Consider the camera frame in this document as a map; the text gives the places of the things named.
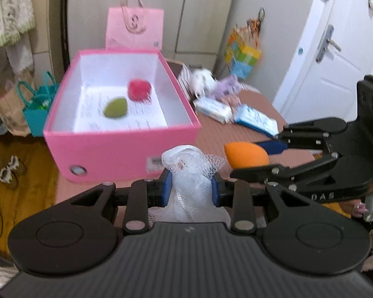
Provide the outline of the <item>person right hand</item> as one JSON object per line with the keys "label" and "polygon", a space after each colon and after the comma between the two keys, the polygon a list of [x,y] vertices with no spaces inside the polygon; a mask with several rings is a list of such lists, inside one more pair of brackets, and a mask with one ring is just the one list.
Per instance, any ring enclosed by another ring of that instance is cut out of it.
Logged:
{"label": "person right hand", "polygon": [[364,214],[368,213],[368,209],[360,199],[354,199],[344,202],[339,202],[342,211],[352,217],[361,218]]}

